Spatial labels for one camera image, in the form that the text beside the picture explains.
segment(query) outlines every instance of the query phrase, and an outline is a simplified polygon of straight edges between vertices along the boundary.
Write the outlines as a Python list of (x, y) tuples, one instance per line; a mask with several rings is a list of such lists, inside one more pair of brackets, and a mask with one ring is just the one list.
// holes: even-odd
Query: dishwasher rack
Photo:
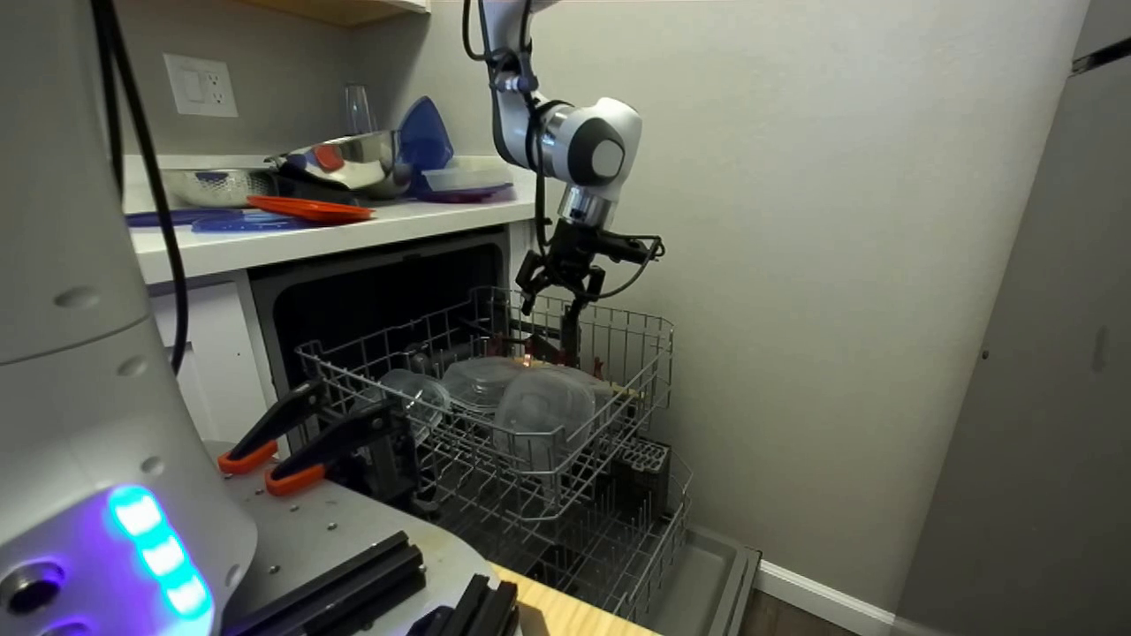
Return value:
[[(475, 290), (465, 305), (339, 341), (300, 346), (306, 369), (327, 386), (327, 412), (404, 398), (383, 375), (408, 368), (444, 378), (458, 359), (557, 352), (568, 299), (545, 294), (532, 315), (506, 290)], [(580, 369), (593, 375), (601, 404), (568, 429), (511, 429), (494, 418), (446, 407), (420, 437), (420, 486), (440, 507), (493, 514), (517, 534), (563, 519), (672, 398), (672, 326), (656, 315), (590, 305), (580, 318)], [(506, 448), (551, 448), (557, 464), (517, 464)]]

